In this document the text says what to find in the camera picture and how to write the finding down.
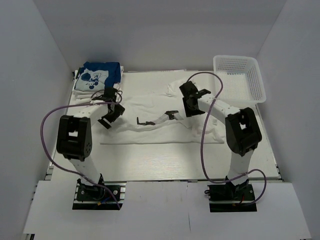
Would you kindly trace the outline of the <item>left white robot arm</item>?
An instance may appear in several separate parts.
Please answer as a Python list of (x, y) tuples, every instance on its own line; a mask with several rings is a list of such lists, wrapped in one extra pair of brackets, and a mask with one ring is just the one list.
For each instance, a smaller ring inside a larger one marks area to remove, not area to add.
[(96, 200), (105, 196), (106, 187), (91, 157), (92, 126), (99, 123), (110, 129), (125, 111), (121, 101), (122, 91), (107, 87), (90, 102), (79, 104), (79, 112), (63, 115), (59, 120), (56, 150), (72, 163), (80, 175), (80, 183), (89, 186), (88, 193)]

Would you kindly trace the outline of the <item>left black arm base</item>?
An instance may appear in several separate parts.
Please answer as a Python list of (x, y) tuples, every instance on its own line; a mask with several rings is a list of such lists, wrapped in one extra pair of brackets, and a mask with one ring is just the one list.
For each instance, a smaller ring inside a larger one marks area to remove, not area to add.
[[(106, 185), (113, 193), (118, 204), (122, 207), (125, 199), (126, 184), (110, 183)], [(118, 211), (120, 208), (111, 196), (111, 194), (103, 189), (97, 196), (90, 195), (89, 190), (79, 183), (75, 189), (75, 195), (72, 205), (73, 210), (93, 210), (93, 211)]]

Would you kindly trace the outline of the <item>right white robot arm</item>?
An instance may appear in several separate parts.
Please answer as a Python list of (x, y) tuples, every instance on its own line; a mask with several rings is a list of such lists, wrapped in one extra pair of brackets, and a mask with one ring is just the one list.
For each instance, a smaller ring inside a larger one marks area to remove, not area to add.
[(252, 108), (232, 106), (207, 89), (198, 90), (188, 81), (179, 87), (187, 117), (208, 114), (225, 126), (226, 143), (231, 150), (231, 162), (226, 175), (226, 195), (236, 200), (248, 184), (248, 170), (254, 150), (262, 140), (262, 134)]

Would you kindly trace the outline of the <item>white t shirt robot print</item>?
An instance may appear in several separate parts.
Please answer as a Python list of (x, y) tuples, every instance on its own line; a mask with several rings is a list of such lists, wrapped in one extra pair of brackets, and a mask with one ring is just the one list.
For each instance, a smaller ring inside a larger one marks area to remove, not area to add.
[(101, 132), (102, 145), (199, 143), (222, 144), (225, 129), (215, 117), (206, 114), (187, 117), (179, 87), (186, 78), (167, 84), (165, 90), (126, 96), (125, 108), (112, 127)]

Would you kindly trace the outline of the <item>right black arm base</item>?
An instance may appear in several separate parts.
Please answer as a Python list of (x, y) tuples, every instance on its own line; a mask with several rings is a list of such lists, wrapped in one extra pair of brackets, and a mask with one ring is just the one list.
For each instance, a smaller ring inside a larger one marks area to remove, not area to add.
[(252, 203), (256, 198), (251, 184), (236, 193), (232, 193), (226, 184), (212, 184), (207, 187), (204, 194), (208, 197), (209, 210), (211, 213), (245, 213), (257, 211), (256, 203)]

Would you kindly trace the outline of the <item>blue white t shirt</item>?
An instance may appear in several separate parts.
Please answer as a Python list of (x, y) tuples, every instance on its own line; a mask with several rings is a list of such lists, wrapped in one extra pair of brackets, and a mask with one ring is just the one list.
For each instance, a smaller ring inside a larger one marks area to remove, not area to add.
[(119, 62), (85, 62), (75, 75), (74, 90), (95, 92), (119, 85), (124, 67)]

